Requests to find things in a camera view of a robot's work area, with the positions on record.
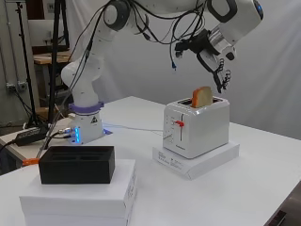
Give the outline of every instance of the black box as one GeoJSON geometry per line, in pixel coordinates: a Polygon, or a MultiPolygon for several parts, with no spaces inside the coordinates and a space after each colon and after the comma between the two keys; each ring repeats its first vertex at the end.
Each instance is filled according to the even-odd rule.
{"type": "Polygon", "coordinates": [[[39,162],[44,185],[110,184],[114,147],[54,146],[39,162]]]}

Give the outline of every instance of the table surface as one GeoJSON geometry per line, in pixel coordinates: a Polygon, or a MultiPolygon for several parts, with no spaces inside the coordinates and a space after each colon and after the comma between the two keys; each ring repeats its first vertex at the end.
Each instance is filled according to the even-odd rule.
{"type": "MultiPolygon", "coordinates": [[[[151,159],[162,133],[107,124],[161,130],[164,108],[135,97],[107,104],[101,114],[114,134],[88,144],[114,145],[116,158],[137,161],[131,226],[262,226],[300,181],[300,140],[232,123],[230,139],[241,143],[240,157],[188,181],[151,159]]],[[[13,147],[20,156],[32,157],[39,145],[13,147]]],[[[32,166],[0,177],[0,225],[24,226],[18,194],[38,174],[32,166]]]]}
{"type": "MultiPolygon", "coordinates": [[[[66,52],[58,52],[57,53],[57,63],[67,63],[69,61],[71,53],[69,51],[66,52]]],[[[52,64],[52,54],[41,54],[34,55],[34,63],[43,65],[43,64],[52,64]]]]}

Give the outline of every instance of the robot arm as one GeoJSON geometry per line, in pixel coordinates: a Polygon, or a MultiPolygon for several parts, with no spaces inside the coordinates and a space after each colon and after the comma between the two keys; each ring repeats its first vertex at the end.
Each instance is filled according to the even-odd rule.
{"type": "Polygon", "coordinates": [[[147,39],[148,16],[147,13],[137,15],[138,10],[160,15],[197,7],[208,9],[220,24],[212,31],[203,29],[188,40],[179,41],[176,54],[180,56],[186,50],[196,53],[199,62],[214,75],[218,91],[226,88],[225,81],[221,82],[219,77],[223,72],[219,56],[234,59],[235,43],[261,22],[263,12],[256,0],[110,0],[103,8],[86,51],[62,72],[62,79],[72,90],[74,99],[76,117],[71,127],[80,131],[79,139],[73,139],[72,143],[87,143],[103,136],[99,99],[92,82],[100,77],[104,54],[118,31],[127,28],[147,39]]]}

